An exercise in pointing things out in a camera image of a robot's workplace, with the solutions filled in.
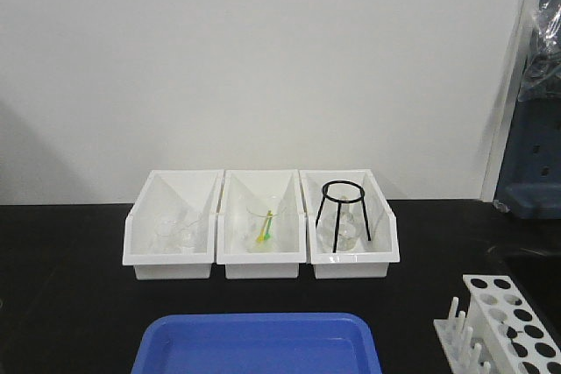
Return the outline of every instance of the black countertop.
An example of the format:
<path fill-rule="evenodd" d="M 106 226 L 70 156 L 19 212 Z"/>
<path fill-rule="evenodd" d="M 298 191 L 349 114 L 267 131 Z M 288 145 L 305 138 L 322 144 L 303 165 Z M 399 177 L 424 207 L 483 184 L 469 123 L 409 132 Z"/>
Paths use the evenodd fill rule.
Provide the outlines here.
<path fill-rule="evenodd" d="M 560 251 L 561 221 L 477 201 L 390 206 L 401 262 L 383 279 L 320 280 L 302 265 L 298 279 L 227 280 L 214 265 L 210 279 L 168 281 L 121 265 L 131 205 L 0 207 L 0 373 L 130 372 L 167 314 L 348 312 L 370 326 L 385 374 L 449 374 L 432 321 L 454 295 L 467 309 L 462 274 L 510 274 L 505 253 Z"/>

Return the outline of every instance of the metal ring stand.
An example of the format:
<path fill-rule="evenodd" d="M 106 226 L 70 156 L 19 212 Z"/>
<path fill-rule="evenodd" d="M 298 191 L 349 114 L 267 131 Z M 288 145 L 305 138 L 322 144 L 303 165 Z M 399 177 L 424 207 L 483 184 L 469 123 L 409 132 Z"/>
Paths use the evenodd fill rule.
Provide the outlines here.
<path fill-rule="evenodd" d="M 349 186 L 356 187 L 360 192 L 360 196 L 352 200 L 336 199 L 332 196 L 329 196 L 329 188 L 334 184 L 348 184 Z M 370 237 L 370 228 L 368 227 L 368 216 L 366 215 L 365 189 L 362 188 L 362 186 L 348 180 L 333 180 L 323 185 L 322 196 L 323 196 L 322 202 L 319 205 L 319 210 L 317 212 L 317 217 L 316 217 L 316 228 L 317 228 L 317 223 L 319 222 L 319 217 L 322 214 L 323 204 L 325 203 L 325 199 L 329 199 L 330 201 L 333 201 L 337 204 L 337 220 L 335 222 L 335 237 L 333 238 L 334 253 L 337 252 L 337 237 L 339 235 L 339 218 L 341 217 L 341 207 L 343 204 L 351 204 L 351 203 L 356 203 L 358 201 L 362 203 L 362 215 L 365 217 L 366 235 L 368 236 L 368 241 L 372 241 L 372 238 Z"/>

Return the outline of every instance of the white test tube rack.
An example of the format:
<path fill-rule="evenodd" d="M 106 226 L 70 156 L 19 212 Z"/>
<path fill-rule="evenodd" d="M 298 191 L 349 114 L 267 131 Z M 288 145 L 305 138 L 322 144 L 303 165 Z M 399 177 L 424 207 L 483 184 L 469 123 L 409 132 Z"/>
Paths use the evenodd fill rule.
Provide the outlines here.
<path fill-rule="evenodd" d="M 561 351 L 508 276 L 464 275 L 467 313 L 452 299 L 434 320 L 453 374 L 561 374 Z"/>

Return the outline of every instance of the blue plastic tray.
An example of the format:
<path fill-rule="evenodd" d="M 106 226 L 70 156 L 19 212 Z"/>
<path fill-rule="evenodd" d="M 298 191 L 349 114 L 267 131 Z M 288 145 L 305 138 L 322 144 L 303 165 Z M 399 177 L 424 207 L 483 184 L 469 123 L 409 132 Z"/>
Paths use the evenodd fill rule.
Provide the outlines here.
<path fill-rule="evenodd" d="M 169 315 L 132 374 L 381 374 L 370 329 L 343 313 Z"/>

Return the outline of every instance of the white plastic bin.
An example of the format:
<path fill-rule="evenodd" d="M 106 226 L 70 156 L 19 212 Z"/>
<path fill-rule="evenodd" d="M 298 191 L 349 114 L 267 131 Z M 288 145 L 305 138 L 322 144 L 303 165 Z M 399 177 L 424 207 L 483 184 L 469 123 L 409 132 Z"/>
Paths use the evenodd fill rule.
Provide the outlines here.
<path fill-rule="evenodd" d="M 226 278 L 296 278 L 305 261 L 298 171 L 226 171 L 217 231 Z"/>
<path fill-rule="evenodd" d="M 314 171 L 301 170 L 300 177 L 304 193 L 304 205 L 308 214 L 308 247 L 310 263 L 318 279 L 325 278 L 383 278 L 387 275 L 389 263 L 399 262 L 397 224 L 394 212 L 387 204 L 378 183 L 370 170 Z M 322 187 L 333 180 L 348 180 L 365 190 L 366 214 L 372 241 L 367 240 L 363 209 L 360 202 L 342 205 L 347 212 L 349 229 L 358 233 L 356 245 L 349 250 L 333 253 L 331 248 L 334 226 L 328 218 L 336 220 L 337 204 L 326 200 L 320 221 L 316 228 L 316 216 L 322 201 Z M 357 191 L 345 185 L 330 187 L 329 194 L 347 196 L 352 200 Z"/>
<path fill-rule="evenodd" d="M 157 171 L 124 224 L 123 265 L 137 279 L 200 279 L 215 261 L 224 170 Z"/>

